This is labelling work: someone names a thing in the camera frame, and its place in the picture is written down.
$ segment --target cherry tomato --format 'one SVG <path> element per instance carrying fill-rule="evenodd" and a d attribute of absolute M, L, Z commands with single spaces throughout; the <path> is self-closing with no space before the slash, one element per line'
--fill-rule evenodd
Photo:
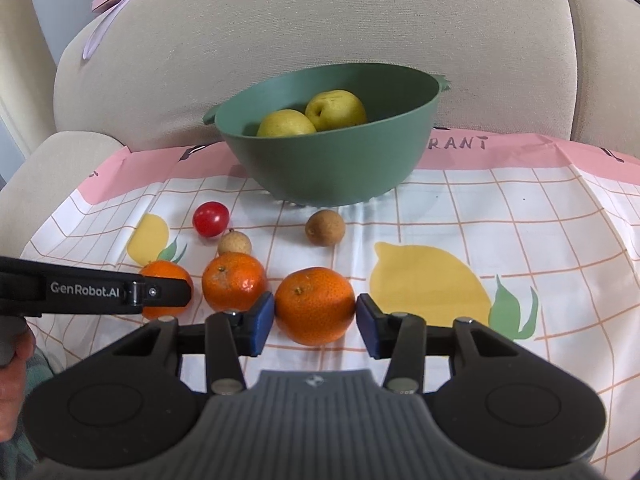
<path fill-rule="evenodd" d="M 205 202 L 193 214 L 193 227 L 200 236 L 218 236 L 229 225 L 229 209 L 220 202 Z"/>

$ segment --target orange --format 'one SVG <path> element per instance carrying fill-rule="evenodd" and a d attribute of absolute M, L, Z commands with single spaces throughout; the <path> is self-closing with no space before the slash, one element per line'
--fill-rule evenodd
<path fill-rule="evenodd" d="M 153 276 L 155 278 L 178 278 L 185 280 L 191 287 L 191 293 L 193 294 L 193 280 L 189 273 L 184 270 L 180 265 L 173 262 L 167 262 L 164 260 L 157 260 L 151 262 L 140 269 L 140 274 L 143 276 Z M 147 319 L 156 319 L 160 316 L 178 316 L 183 313 L 189 303 L 185 307 L 180 306 L 147 306 L 142 309 L 142 315 Z"/>
<path fill-rule="evenodd" d="M 202 274 L 202 293 L 209 306 L 221 310 L 249 310 L 269 288 L 267 273 L 253 256 L 224 253 Z"/>
<path fill-rule="evenodd" d="M 340 339 L 356 312 L 351 283 L 324 267 L 287 276 L 276 291 L 275 302 L 280 329 L 296 343 L 307 346 Z"/>

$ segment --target green bowl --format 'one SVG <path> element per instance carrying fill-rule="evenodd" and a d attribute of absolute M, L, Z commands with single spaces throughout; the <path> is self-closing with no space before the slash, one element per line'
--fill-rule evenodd
<path fill-rule="evenodd" d="M 277 200 L 331 207 L 366 202 L 400 184 L 420 160 L 446 79 L 383 63 L 345 63 L 288 72 L 211 108 L 249 176 Z M 316 94 L 343 89 L 360 98 L 367 124 L 292 137 L 256 137 L 283 108 L 304 112 Z"/>

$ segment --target beige sofa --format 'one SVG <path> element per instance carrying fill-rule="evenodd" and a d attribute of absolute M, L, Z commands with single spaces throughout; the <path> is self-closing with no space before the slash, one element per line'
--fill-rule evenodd
<path fill-rule="evenodd" d="M 132 150 L 213 142 L 202 115 L 274 74 L 348 60 L 443 73 L 438 123 L 538 132 L 640 156 L 640 6 L 632 0 L 132 0 L 96 53 L 65 51 L 59 133 L 0 192 L 17 256 L 93 169 Z"/>

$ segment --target white logo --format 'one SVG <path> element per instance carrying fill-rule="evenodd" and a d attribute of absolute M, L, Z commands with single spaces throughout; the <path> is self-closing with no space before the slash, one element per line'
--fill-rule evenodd
<path fill-rule="evenodd" d="M 93 287 L 82 286 L 79 283 L 75 285 L 60 285 L 58 282 L 52 282 L 49 287 L 54 294 L 73 294 L 75 296 L 96 296 L 98 298 L 119 298 L 120 289 L 105 286 Z"/>
<path fill-rule="evenodd" d="M 324 379 L 319 375 L 312 375 L 305 379 L 305 383 L 311 386 L 312 388 L 317 388 L 318 386 L 322 386 L 324 383 Z"/>

